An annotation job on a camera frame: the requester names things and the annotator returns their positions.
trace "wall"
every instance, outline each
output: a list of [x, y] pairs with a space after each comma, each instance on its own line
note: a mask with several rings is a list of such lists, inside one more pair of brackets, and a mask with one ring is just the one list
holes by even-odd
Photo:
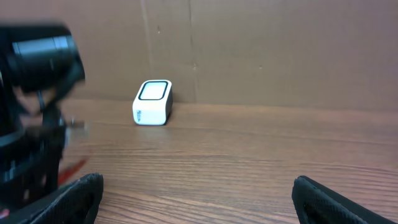
[[396, 0], [0, 0], [0, 18], [65, 21], [86, 86], [133, 99], [147, 79], [178, 101], [398, 110]]

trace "wooden tabletop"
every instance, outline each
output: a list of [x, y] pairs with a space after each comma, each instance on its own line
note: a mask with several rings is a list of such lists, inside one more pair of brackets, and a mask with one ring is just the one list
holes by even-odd
[[398, 222], [398, 113], [175, 104], [137, 126], [131, 103], [63, 105], [91, 122], [63, 163], [104, 175], [97, 223], [298, 223], [299, 175]]

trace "blurry black object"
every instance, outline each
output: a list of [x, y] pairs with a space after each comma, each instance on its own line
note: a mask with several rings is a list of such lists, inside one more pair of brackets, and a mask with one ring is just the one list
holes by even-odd
[[[95, 183], [95, 194], [87, 199], [93, 207], [97, 207], [102, 195], [102, 177], [89, 176], [69, 185], [69, 189], [58, 189], [58, 166], [67, 144], [67, 130], [75, 128], [75, 123], [68, 123], [57, 108], [57, 102], [79, 81], [84, 81], [85, 73], [77, 47], [70, 31], [62, 24], [8, 25], [0, 24], [0, 214], [2, 210], [10, 212], [10, 216], [1, 219], [5, 222], [14, 214], [26, 215], [31, 219], [33, 213], [24, 212], [31, 206], [37, 206], [35, 214], [53, 218], [61, 217], [66, 212], [79, 211], [78, 222], [92, 223], [82, 214], [78, 201], [74, 198], [85, 198], [86, 191]], [[35, 93], [39, 97], [40, 110], [30, 114], [18, 101], [14, 88], [23, 93]], [[43, 90], [55, 90], [54, 97], [44, 102], [41, 97]], [[20, 115], [43, 115], [41, 126], [24, 128]], [[48, 195], [57, 195], [50, 203]], [[51, 219], [51, 223], [69, 220]]]
[[393, 224], [314, 180], [294, 181], [292, 199], [301, 224]]

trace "red object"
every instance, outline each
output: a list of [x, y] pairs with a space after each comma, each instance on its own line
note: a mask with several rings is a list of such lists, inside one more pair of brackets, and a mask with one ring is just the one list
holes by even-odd
[[62, 170], [58, 174], [58, 186], [64, 184], [71, 176], [76, 174], [87, 162], [88, 159], [82, 159], [76, 164]]

